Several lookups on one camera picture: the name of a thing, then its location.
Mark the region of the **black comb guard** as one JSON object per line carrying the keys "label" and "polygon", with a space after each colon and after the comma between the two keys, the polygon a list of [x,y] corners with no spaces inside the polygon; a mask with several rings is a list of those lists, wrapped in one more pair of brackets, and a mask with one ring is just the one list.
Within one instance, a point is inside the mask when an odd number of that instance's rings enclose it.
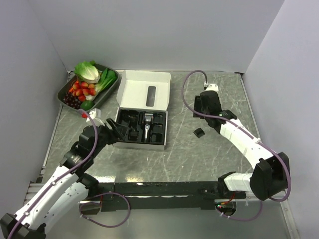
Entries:
{"label": "black comb guard", "polygon": [[193,133],[197,138],[201,138],[205,135],[205,132],[202,128],[197,128]]}
{"label": "black comb guard", "polygon": [[129,135],[128,135],[128,140],[129,141],[137,141],[138,138],[139,138],[139,132],[138,131],[131,130],[129,132]]}

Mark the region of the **black silver hair clipper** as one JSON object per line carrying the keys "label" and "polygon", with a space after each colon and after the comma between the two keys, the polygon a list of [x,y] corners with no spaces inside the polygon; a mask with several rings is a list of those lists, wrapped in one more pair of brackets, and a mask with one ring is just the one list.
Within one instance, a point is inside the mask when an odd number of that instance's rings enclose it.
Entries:
{"label": "black silver hair clipper", "polygon": [[153,122],[154,114],[152,113],[145,113],[144,119],[143,119],[143,125],[144,125],[144,139],[145,142],[148,141],[151,125]]}

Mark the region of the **white clipper kit box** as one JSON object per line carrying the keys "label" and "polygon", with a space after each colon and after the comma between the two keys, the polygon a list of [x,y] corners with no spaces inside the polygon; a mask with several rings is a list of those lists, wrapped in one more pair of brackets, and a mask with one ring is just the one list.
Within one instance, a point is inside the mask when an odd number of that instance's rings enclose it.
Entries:
{"label": "white clipper kit box", "polygon": [[[137,141],[124,140],[116,147],[164,150],[166,145],[171,74],[158,71],[125,70],[117,93],[116,122],[139,132]],[[145,113],[154,114],[148,141],[144,139]]]}

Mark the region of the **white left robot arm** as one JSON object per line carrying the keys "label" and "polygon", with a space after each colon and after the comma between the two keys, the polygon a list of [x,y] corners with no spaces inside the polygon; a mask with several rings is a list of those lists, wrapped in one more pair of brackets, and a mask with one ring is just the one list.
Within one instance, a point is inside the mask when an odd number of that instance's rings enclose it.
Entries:
{"label": "white left robot arm", "polygon": [[43,239],[49,223],[57,219],[66,207],[84,199],[95,199],[99,193],[99,182],[86,170],[106,145],[123,140],[128,131],[128,126],[111,118],[86,126],[33,198],[16,213],[5,214],[1,218],[4,238]]}

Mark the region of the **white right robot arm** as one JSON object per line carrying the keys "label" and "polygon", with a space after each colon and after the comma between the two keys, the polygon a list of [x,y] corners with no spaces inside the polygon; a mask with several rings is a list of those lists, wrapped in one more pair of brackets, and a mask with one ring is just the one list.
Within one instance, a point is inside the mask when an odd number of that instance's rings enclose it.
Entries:
{"label": "white right robot arm", "polygon": [[275,157],[259,144],[230,110],[223,110],[216,91],[205,91],[194,99],[195,118],[206,120],[209,127],[229,140],[248,160],[252,173],[229,172],[218,179],[218,194],[229,198],[235,192],[252,192],[264,201],[288,188],[286,172],[289,158],[283,152]]}

